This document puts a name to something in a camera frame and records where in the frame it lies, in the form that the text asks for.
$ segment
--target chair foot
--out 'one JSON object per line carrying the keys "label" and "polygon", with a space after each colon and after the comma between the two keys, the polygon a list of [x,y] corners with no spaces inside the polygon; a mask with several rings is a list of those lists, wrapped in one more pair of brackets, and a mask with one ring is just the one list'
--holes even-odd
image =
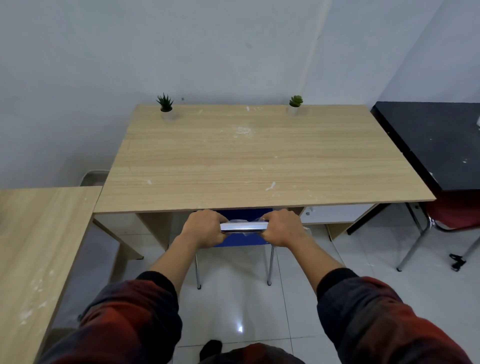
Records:
{"label": "chair foot", "polygon": [[449,254],[448,256],[456,261],[456,263],[452,264],[452,270],[455,272],[458,272],[460,268],[467,262],[466,260],[462,259],[461,255]]}

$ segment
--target wood grain surface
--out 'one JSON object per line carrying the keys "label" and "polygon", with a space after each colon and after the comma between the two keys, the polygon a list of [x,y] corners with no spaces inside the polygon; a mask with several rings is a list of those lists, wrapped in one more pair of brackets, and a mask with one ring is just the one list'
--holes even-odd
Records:
{"label": "wood grain surface", "polygon": [[0,363],[34,362],[101,189],[0,190]]}
{"label": "wood grain surface", "polygon": [[138,105],[95,212],[426,201],[360,105]]}

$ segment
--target white cabinet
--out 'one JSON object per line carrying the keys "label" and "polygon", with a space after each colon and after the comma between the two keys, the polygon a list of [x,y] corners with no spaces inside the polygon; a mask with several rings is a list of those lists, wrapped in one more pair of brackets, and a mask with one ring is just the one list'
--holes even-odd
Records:
{"label": "white cabinet", "polygon": [[373,204],[309,206],[300,218],[304,224],[354,222],[372,206]]}

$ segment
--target sleeve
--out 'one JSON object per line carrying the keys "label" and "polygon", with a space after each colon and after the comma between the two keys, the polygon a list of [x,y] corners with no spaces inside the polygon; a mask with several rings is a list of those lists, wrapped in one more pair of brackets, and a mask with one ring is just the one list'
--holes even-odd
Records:
{"label": "sleeve", "polygon": [[447,334],[377,279],[338,268],[319,283],[317,298],[320,322],[342,363],[471,363]]}
{"label": "sleeve", "polygon": [[158,272],[109,284],[39,363],[168,363],[181,336],[178,310],[173,284]]}

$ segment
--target black shoe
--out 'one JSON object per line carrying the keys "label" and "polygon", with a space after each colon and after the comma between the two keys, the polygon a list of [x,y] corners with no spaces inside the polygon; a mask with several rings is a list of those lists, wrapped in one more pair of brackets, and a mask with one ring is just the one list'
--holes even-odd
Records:
{"label": "black shoe", "polygon": [[222,352],[222,342],[220,340],[210,340],[204,347],[200,350],[200,361],[220,354]]}

